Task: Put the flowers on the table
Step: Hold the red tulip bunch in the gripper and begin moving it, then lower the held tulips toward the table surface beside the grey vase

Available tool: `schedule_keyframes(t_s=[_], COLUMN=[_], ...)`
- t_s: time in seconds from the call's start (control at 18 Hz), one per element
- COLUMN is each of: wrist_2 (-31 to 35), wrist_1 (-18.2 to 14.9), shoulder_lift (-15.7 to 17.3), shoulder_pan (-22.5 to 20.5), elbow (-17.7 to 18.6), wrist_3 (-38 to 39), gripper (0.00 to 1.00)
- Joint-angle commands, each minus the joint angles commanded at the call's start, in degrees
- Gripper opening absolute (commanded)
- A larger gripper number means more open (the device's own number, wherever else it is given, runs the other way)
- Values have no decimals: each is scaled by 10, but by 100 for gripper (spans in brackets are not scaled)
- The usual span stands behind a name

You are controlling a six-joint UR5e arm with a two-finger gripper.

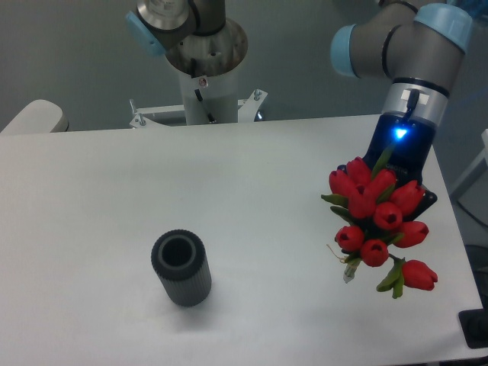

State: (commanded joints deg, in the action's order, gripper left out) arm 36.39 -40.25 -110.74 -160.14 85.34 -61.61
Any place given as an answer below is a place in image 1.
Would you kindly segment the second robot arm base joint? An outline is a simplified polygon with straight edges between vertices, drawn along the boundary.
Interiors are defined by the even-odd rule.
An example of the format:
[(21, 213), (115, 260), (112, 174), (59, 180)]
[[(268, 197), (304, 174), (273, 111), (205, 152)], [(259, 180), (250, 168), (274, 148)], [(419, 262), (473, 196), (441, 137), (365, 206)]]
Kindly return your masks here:
[(150, 56), (161, 56), (190, 35), (207, 37), (226, 24), (224, 1), (138, 1), (125, 16), (136, 43)]

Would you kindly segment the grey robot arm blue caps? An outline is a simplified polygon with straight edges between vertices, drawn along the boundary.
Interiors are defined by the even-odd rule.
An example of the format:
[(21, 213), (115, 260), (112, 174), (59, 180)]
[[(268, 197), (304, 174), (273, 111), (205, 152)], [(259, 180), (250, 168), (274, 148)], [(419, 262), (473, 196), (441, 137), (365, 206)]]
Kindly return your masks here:
[(445, 1), (381, 1), (366, 24), (342, 27), (332, 39), (337, 73), (391, 80), (364, 160), (373, 167), (389, 146), (397, 181), (422, 183), (422, 170), (443, 120), (474, 27)]

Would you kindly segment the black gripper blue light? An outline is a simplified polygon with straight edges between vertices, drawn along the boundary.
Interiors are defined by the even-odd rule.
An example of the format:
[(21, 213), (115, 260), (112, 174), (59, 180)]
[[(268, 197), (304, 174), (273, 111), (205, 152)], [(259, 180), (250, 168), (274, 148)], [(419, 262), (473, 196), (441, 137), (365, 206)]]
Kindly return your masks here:
[(397, 185), (416, 180), (422, 184), (422, 170), (432, 147), (436, 126), (423, 119), (382, 114), (377, 122), (364, 162), (372, 169), (381, 153), (394, 146), (387, 167), (396, 173)]

